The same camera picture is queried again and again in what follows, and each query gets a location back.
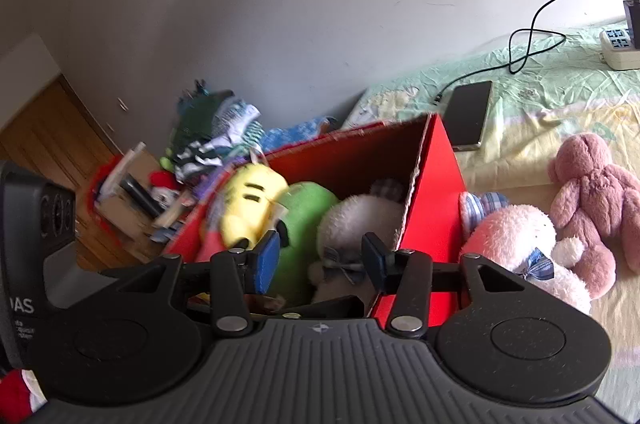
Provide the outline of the black power adapter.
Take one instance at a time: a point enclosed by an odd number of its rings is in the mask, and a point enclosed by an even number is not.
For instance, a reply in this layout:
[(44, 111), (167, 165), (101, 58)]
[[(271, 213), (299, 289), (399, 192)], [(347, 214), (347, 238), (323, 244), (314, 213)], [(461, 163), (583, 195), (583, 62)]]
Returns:
[(640, 0), (624, 1), (625, 17), (632, 46), (640, 49)]

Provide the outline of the cardboard box with clutter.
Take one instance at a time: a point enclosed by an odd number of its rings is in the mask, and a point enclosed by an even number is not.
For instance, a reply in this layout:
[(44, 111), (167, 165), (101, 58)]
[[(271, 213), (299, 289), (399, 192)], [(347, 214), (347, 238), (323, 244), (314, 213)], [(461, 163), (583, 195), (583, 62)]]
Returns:
[[(127, 174), (160, 203), (163, 214), (150, 219), (134, 205), (119, 185)], [(192, 193), (175, 180), (173, 173), (160, 167), (160, 161), (143, 142), (101, 165), (87, 193), (89, 213), (118, 245), (129, 251), (136, 245), (169, 243), (194, 205)]]

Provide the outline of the blue floral towel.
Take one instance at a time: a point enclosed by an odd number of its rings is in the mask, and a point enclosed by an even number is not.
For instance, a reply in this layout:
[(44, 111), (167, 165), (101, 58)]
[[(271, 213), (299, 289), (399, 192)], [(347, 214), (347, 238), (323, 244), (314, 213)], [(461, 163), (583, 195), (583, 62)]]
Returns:
[(328, 132), (333, 132), (337, 127), (337, 120), (332, 116), (319, 116), (288, 128), (267, 130), (260, 140), (260, 146), (265, 153), (270, 153), (293, 144), (315, 140)]

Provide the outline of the yellow tiger plush toy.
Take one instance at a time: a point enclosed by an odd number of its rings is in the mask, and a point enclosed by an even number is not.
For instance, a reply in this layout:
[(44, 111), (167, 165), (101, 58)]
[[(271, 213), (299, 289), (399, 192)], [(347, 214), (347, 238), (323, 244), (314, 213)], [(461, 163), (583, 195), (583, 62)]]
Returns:
[(265, 164), (237, 168), (209, 205), (195, 261), (207, 262), (213, 254), (243, 240), (248, 248), (254, 248), (265, 232), (272, 201), (286, 188), (286, 180)]

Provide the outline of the white power strip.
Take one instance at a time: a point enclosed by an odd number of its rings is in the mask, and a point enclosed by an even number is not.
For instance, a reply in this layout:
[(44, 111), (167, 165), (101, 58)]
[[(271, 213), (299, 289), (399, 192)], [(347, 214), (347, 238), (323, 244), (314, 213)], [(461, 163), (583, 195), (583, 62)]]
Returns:
[(628, 28), (605, 28), (600, 33), (604, 62), (613, 70), (640, 69), (640, 54)]

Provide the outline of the pink bunny plush toy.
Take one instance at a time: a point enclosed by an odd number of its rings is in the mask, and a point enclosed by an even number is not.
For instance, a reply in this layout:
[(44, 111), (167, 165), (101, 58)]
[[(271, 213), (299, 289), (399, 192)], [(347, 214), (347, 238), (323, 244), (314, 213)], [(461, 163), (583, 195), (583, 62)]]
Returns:
[(501, 193), (459, 196), (461, 254), (484, 256), (563, 302), (589, 314), (591, 296), (573, 267), (585, 251), (574, 236), (559, 239), (551, 219), (533, 205), (511, 204)]

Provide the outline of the red cardboard box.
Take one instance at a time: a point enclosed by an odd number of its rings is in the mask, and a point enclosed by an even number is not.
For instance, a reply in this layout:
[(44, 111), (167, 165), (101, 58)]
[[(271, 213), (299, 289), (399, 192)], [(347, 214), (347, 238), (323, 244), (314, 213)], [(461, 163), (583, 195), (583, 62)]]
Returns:
[[(332, 132), (256, 158), (257, 164), (269, 166), (288, 184), (315, 182), (339, 198), (366, 192), (378, 178), (407, 179), (408, 196), (396, 248), (429, 254), (434, 262), (458, 260), (462, 238), (458, 199), (465, 185), (437, 115)], [(195, 262), (202, 247), (200, 229), (206, 210), (228, 179), (192, 210), (164, 254)], [(375, 318), (375, 302), (372, 309), (356, 309), (351, 300), (337, 302), (329, 308), (311, 309), (310, 314), (300, 312), (300, 318), (324, 322)], [(436, 293), (433, 288), (427, 325), (440, 326), (457, 309), (457, 294)]]

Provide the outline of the black flashlight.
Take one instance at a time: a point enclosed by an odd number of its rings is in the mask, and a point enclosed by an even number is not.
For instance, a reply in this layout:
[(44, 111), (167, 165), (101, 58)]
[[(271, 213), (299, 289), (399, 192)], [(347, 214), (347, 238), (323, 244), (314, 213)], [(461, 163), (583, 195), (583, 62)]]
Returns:
[(156, 202), (140, 182), (134, 176), (127, 174), (119, 183), (120, 188), (125, 191), (134, 205), (150, 219), (155, 219), (163, 214), (164, 209)]

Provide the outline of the black smartphone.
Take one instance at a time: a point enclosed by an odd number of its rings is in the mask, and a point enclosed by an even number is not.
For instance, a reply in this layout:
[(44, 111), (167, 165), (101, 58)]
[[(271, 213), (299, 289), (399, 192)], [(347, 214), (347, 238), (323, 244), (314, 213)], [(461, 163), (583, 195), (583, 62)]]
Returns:
[(480, 147), (491, 93), (490, 80), (462, 85), (452, 92), (442, 124), (455, 151), (472, 151)]

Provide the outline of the mauve bear plush toy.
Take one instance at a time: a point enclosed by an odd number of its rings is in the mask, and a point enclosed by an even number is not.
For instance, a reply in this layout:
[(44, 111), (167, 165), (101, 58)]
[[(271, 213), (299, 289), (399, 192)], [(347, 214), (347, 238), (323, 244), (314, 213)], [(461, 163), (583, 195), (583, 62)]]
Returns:
[(639, 271), (639, 179), (614, 164), (604, 139), (591, 132), (567, 138), (548, 174), (560, 186), (549, 216), (560, 236), (574, 236), (585, 245), (572, 270), (598, 300), (616, 279), (606, 241), (620, 240), (628, 268)]

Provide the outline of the white bunny plush toy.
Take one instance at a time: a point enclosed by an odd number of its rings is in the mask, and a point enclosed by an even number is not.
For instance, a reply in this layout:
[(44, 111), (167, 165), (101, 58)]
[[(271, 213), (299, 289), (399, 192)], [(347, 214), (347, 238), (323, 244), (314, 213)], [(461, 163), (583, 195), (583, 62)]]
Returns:
[(363, 266), (362, 237), (372, 232), (392, 248), (404, 219), (404, 199), (399, 182), (379, 180), (369, 193), (350, 196), (323, 215), (317, 234), (319, 259), (308, 268), (315, 303), (355, 295), (364, 306), (371, 305), (375, 288)]

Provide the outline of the green plush toy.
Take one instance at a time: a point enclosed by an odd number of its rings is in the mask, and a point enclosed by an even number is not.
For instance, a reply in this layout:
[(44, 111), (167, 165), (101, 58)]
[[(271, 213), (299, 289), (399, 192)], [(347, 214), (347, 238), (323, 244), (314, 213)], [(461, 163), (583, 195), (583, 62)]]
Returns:
[(310, 302), (307, 269), (318, 259), (318, 225), (337, 203), (334, 193), (311, 181), (291, 184), (272, 201), (266, 228), (279, 233), (280, 254), (269, 296), (281, 296), (288, 306)]

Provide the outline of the pile of folded clothes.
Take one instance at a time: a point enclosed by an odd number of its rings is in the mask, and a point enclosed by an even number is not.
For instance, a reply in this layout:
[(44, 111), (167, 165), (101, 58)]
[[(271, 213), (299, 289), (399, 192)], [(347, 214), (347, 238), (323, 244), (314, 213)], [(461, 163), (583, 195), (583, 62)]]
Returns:
[(182, 93), (177, 121), (160, 167), (193, 186), (234, 158), (248, 155), (265, 135), (254, 104), (230, 89), (212, 92), (205, 80)]

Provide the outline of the purple plastic package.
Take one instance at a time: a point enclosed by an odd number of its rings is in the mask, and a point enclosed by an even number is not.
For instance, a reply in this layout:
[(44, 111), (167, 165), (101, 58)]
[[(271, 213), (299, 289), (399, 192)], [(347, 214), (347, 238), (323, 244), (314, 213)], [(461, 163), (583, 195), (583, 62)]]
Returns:
[(192, 196), (198, 202), (205, 202), (210, 194), (216, 191), (230, 175), (234, 172), (234, 165), (217, 167), (210, 174), (206, 175), (192, 190)]

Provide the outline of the green yellow bed sheet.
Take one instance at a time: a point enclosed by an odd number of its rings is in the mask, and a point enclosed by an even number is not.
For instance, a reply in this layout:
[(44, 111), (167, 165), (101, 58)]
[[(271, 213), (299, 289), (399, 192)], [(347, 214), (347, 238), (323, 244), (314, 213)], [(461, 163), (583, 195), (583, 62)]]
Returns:
[(479, 149), (458, 156), (473, 192), (500, 191), (513, 203), (548, 210), (558, 191), (547, 165), (562, 142), (595, 132), (615, 164), (639, 170), (639, 73), (610, 69), (601, 54), (599, 25), (573, 28), (558, 48), (549, 37), (535, 40), (536, 56), (522, 72), (502, 68), (508, 54), (496, 49), (467, 59), (410, 72), (369, 87), (344, 123), (351, 128), (376, 121), (400, 122), (440, 112), (447, 84), (490, 80), (490, 106)]

